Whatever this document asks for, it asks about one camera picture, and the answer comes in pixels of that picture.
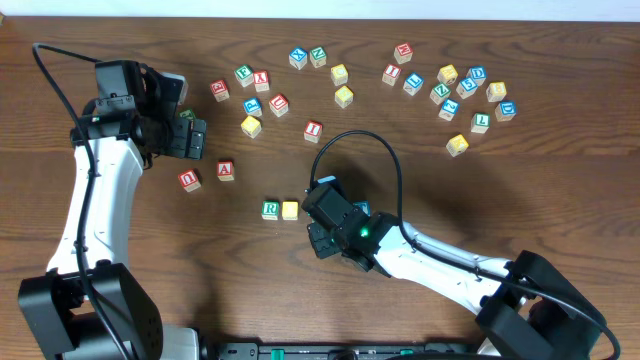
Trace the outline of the yellow O block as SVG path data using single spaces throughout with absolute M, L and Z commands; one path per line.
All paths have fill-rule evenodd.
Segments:
M 281 215 L 284 220 L 296 221 L 298 219 L 299 203 L 297 201 L 284 201 Z

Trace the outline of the blue T block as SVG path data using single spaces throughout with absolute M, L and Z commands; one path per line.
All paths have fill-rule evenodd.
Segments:
M 354 202 L 353 205 L 360 208 L 367 216 L 371 215 L 371 208 L 368 201 Z

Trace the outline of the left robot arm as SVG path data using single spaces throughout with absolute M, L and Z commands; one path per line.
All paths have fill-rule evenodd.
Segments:
M 47 359 L 208 359 L 200 333 L 163 323 L 129 270 L 132 204 L 155 155 L 198 160 L 206 124 L 176 111 L 185 77 L 128 60 L 95 64 L 99 95 L 73 117 L 76 178 L 45 275 L 19 307 Z

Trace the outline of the green R block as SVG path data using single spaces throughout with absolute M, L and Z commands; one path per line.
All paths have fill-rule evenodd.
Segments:
M 261 217 L 264 220 L 278 220 L 280 214 L 280 202 L 265 200 L 261 207 Z

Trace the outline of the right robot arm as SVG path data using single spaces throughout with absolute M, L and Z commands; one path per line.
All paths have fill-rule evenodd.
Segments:
M 339 254 L 361 270 L 408 280 L 463 306 L 486 339 L 478 351 L 515 359 L 586 359 L 602 314 L 544 257 L 481 256 L 435 240 L 398 217 L 365 213 L 337 180 L 314 182 L 302 204 L 320 259 Z

